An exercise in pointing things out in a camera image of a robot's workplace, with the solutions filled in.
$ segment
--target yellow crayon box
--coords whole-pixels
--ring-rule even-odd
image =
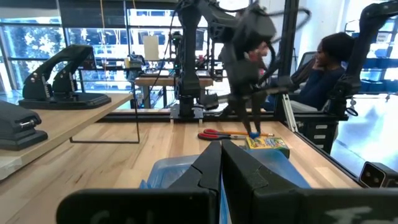
[[[251,149],[276,149],[283,153],[286,158],[290,156],[290,150],[282,138],[258,137],[256,139],[246,138],[246,148]]]

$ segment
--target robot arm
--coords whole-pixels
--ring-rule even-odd
[[[221,60],[224,63],[231,94],[228,97],[230,107],[241,118],[248,133],[251,128],[245,107],[242,105],[252,99],[252,111],[257,132],[260,132],[260,105],[265,100],[266,91],[259,91],[258,64],[246,58],[247,52],[254,50],[262,42],[271,45],[276,33],[270,17],[258,2],[248,6],[238,19],[222,10],[214,0],[182,0],[178,4],[178,18],[183,25],[182,72],[178,82],[180,102],[199,97],[199,80],[195,73],[195,31],[201,16],[208,22],[208,35],[216,43],[223,43]]]

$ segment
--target desk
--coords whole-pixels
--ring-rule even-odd
[[[75,138],[131,139],[135,136],[134,126],[96,123]],[[148,178],[159,159],[203,152],[209,142],[197,138],[199,131],[244,130],[241,123],[141,123],[139,128],[140,144],[65,142],[5,180],[0,184],[0,223],[55,223],[59,202],[71,192],[85,188],[136,188],[142,179]],[[263,122],[262,130],[284,139],[291,148],[290,162],[312,187],[359,187],[280,123]]]
[[[137,86],[143,87],[143,97],[146,96],[147,99],[144,102],[145,108],[150,108],[150,87],[155,83],[156,77],[139,77],[135,79],[135,84]],[[213,85],[213,80],[211,78],[199,78],[200,87],[205,89],[208,86]],[[163,96],[164,96],[164,106],[167,105],[167,98],[165,97],[167,94],[166,86],[174,86],[174,78],[172,77],[159,77],[156,81],[156,86],[163,87]]]
[[[49,138],[21,151],[0,149],[0,180],[57,147],[132,98],[129,94],[108,95],[112,98],[112,102],[92,110],[35,110],[42,119],[42,124],[36,129],[45,131]]]

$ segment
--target table leg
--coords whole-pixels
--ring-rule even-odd
[[[69,138],[71,143],[82,143],[82,144],[139,144],[139,125],[138,125],[138,112],[137,112],[138,101],[136,100],[135,91],[134,91],[134,111],[136,113],[136,128],[137,128],[137,140],[136,141],[87,141],[87,140],[74,140],[73,137]]]
[[[81,73],[81,70],[79,69],[79,79],[80,79],[80,88],[81,88],[81,92],[85,93],[85,84],[83,82],[83,74]]]
[[[143,97],[146,99],[144,101],[144,108],[150,109],[150,87],[149,86],[143,86]]]
[[[167,106],[167,87],[163,86],[163,108]]]
[[[130,84],[131,84],[131,93],[134,96],[134,98],[130,100],[130,109],[133,109],[135,104],[134,101],[137,101],[138,103],[138,99],[136,98],[136,84],[134,82],[130,82]]]

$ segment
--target blue shirt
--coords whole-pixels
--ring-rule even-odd
[[[344,72],[343,68],[332,71],[312,70],[304,89],[298,96],[298,101],[321,110],[328,100],[329,92]]]

